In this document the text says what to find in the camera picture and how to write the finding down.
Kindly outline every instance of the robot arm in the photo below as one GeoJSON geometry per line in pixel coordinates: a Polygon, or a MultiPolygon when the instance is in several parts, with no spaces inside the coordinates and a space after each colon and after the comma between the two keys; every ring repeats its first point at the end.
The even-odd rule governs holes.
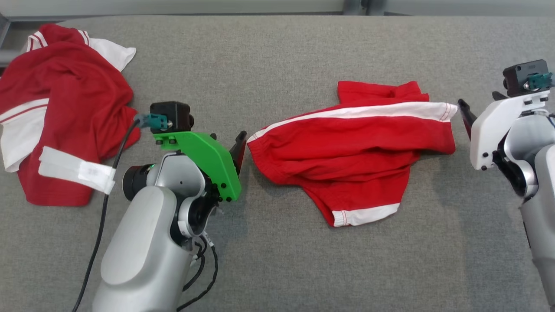
{"type": "Polygon", "coordinates": [[[246,132],[228,152],[215,134],[190,131],[189,111],[182,103],[155,103],[142,121],[157,145],[178,151],[125,173],[123,190],[131,204],[102,259],[93,311],[176,311],[193,239],[204,235],[223,197],[240,195],[246,132]]]}
{"type": "Polygon", "coordinates": [[[494,165],[523,198],[520,207],[532,260],[548,303],[555,311],[555,123],[543,109],[553,86],[544,60],[503,71],[510,97],[494,92],[495,102],[476,118],[459,100],[475,169],[494,165]]]}

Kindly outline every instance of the folded clothing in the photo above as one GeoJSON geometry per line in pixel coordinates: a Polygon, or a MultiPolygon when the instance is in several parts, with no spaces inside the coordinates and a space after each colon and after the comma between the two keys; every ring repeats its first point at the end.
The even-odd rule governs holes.
{"type": "Polygon", "coordinates": [[[247,141],[260,171],[299,185],[333,227],[395,213],[421,150],[455,152],[457,107],[429,102],[416,82],[341,81],[340,104],[271,124],[247,141]]]}
{"type": "MultiPolygon", "coordinates": [[[[32,148],[28,156],[22,153],[10,160],[20,162],[19,181],[30,203],[86,205],[91,188],[39,175],[38,158],[43,146],[93,163],[116,154],[137,113],[126,106],[133,91],[119,72],[130,55],[119,54],[123,59],[116,58],[117,62],[112,59],[114,65],[89,45],[88,34],[77,29],[51,24],[41,27],[39,33],[40,36],[32,35],[36,40],[30,39],[29,51],[14,59],[0,79],[2,153],[9,157],[9,151],[18,146],[32,148]],[[24,123],[31,126],[24,128],[24,123]],[[20,132],[32,140],[17,144],[14,138],[6,136],[20,132]],[[13,147],[7,149],[8,153],[4,150],[6,141],[12,143],[7,146],[13,147]]],[[[138,129],[133,130],[127,146],[139,136],[138,129]]]]}

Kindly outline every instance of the white fabric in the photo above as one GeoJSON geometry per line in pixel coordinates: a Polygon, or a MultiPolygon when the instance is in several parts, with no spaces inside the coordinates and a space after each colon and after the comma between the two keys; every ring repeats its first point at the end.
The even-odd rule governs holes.
{"type": "MultiPolygon", "coordinates": [[[[79,31],[83,41],[97,51],[120,72],[133,59],[137,49],[125,48],[106,39],[90,38],[86,31],[79,31]]],[[[27,52],[48,46],[44,36],[35,32],[27,39],[27,52]]],[[[4,126],[0,138],[0,149],[4,168],[16,172],[19,165],[37,146],[44,128],[44,115],[48,99],[34,100],[21,104],[0,115],[4,126]]]]}
{"type": "Polygon", "coordinates": [[[115,169],[91,162],[57,149],[45,146],[38,158],[41,164],[38,173],[45,177],[63,179],[86,185],[105,194],[114,187],[115,169]]]}
{"type": "Polygon", "coordinates": [[[417,117],[423,119],[435,120],[438,122],[449,122],[451,118],[457,113],[457,106],[449,103],[433,103],[433,102],[404,102],[391,105],[376,105],[376,106],[362,106],[362,107],[346,107],[333,110],[326,110],[313,114],[307,114],[296,118],[283,120],[281,122],[269,125],[268,127],[257,131],[248,140],[250,143],[268,131],[282,126],[284,124],[297,122],[299,120],[312,119],[312,118],[368,118],[376,116],[384,117],[417,117]]]}
{"type": "Polygon", "coordinates": [[[388,215],[394,214],[399,208],[399,203],[358,209],[358,210],[338,210],[332,211],[334,215],[334,227],[343,227],[345,225],[361,225],[381,220],[388,215]]]}

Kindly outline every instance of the gray fabric surface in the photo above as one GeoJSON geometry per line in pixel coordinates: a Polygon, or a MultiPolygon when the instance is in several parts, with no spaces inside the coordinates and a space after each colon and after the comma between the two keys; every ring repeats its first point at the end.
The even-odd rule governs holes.
{"type": "MultiPolygon", "coordinates": [[[[141,112],[191,105],[195,130],[231,146],[240,130],[337,103],[338,80],[416,80],[434,101],[464,98],[478,114],[502,90],[502,70],[539,58],[555,67],[554,20],[438,17],[104,17],[64,22],[137,55],[123,72],[141,112]]],[[[191,311],[546,311],[518,212],[497,170],[478,172],[455,116],[454,155],[412,166],[400,210],[359,227],[330,228],[304,192],[269,182],[245,154],[236,203],[208,232],[220,258],[212,291],[191,311]]],[[[147,133],[127,150],[110,197],[99,264],[128,201],[131,165],[164,154],[147,133]]],[[[67,311],[77,297],[102,204],[36,207],[17,175],[0,173],[0,310],[67,311]]],[[[196,296],[213,271],[182,297],[196,296]]]]}

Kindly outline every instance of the red fabric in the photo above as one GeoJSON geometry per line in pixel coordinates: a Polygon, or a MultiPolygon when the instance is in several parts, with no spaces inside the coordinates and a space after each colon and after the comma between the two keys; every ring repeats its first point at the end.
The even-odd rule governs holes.
{"type": "MultiPolygon", "coordinates": [[[[126,106],[133,91],[76,29],[49,24],[39,31],[48,45],[17,57],[0,79],[0,114],[49,98],[41,139],[19,166],[19,181],[35,205],[86,205],[91,188],[38,174],[42,148],[95,163],[114,156],[137,113],[126,106]]],[[[127,146],[139,137],[140,131],[133,130],[127,146]]]]}
{"type": "MultiPolygon", "coordinates": [[[[339,105],[316,112],[429,101],[416,82],[393,87],[342,81],[337,93],[339,105]]],[[[437,104],[444,118],[451,106],[437,104]]],[[[399,203],[420,150],[455,151],[451,123],[409,116],[310,118],[253,138],[248,146],[260,171],[276,184],[301,186],[331,226],[333,211],[399,203]]]]}

